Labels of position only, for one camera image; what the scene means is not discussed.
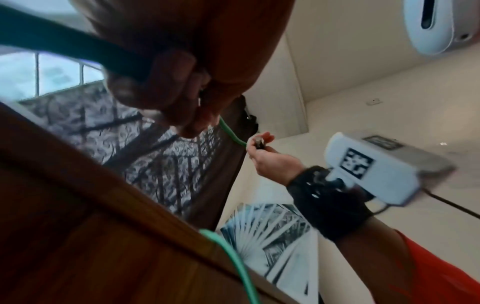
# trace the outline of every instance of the curtain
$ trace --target curtain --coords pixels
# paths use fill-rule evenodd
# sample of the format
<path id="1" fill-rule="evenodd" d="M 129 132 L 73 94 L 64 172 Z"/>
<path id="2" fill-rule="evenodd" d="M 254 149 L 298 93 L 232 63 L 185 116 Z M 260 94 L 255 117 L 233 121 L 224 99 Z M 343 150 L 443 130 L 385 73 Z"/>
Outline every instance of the curtain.
<path id="1" fill-rule="evenodd" d="M 246 153 L 219 127 L 179 138 L 118 103 L 100 82 L 20 103 L 47 130 L 170 212 L 198 228 L 215 229 Z M 258 126 L 245 106 L 245 98 L 238 98 L 222 117 L 246 141 Z"/>

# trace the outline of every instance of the person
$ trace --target person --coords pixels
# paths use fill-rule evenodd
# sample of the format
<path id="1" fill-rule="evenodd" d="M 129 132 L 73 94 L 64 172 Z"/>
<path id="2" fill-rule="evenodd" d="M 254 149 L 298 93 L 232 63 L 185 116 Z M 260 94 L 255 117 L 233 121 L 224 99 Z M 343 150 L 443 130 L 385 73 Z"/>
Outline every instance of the person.
<path id="1" fill-rule="evenodd" d="M 254 138 L 261 137 L 264 149 Z M 480 303 L 480 283 L 375 218 L 362 189 L 339 192 L 322 184 L 328 170 L 306 168 L 297 158 L 267 146 L 269 132 L 255 135 L 246 151 L 257 173 L 285 186 L 304 218 L 335 243 L 376 303 Z"/>
<path id="2" fill-rule="evenodd" d="M 70 1 L 94 35 L 154 58 L 145 83 L 105 71 L 109 92 L 187 138 L 217 124 L 222 109 L 255 83 L 294 5 L 294 0 Z"/>

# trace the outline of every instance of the wall switch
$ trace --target wall switch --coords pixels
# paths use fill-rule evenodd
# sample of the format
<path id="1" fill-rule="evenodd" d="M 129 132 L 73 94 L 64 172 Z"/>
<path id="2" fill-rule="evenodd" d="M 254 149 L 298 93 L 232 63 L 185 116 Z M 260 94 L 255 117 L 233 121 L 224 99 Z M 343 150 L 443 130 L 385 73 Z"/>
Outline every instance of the wall switch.
<path id="1" fill-rule="evenodd" d="M 367 106 L 374 106 L 374 105 L 377 105 L 377 104 L 381 104 L 383 101 L 381 101 L 380 99 L 378 98 L 375 98 L 375 99 L 370 99 L 369 101 L 366 102 L 366 105 Z"/>

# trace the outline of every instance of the black wrist strap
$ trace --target black wrist strap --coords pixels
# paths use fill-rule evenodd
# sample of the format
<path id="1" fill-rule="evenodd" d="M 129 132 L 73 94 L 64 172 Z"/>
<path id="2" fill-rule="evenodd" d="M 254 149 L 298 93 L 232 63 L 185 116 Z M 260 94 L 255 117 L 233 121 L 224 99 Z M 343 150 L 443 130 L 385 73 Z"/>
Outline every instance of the black wrist strap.
<path id="1" fill-rule="evenodd" d="M 328 170 L 315 166 L 287 186 L 305 219 L 327 239 L 337 241 L 357 230 L 373 214 L 359 195 L 326 186 Z"/>

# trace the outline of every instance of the brown wood surface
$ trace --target brown wood surface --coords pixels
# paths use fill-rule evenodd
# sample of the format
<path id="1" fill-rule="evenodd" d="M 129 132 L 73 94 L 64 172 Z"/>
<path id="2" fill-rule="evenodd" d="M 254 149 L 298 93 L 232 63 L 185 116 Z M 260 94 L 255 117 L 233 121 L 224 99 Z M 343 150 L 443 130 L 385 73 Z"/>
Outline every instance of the brown wood surface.
<path id="1" fill-rule="evenodd" d="M 217 245 L 0 106 L 1 303 L 248 303 Z M 250 272 L 263 303 L 296 303 Z"/>

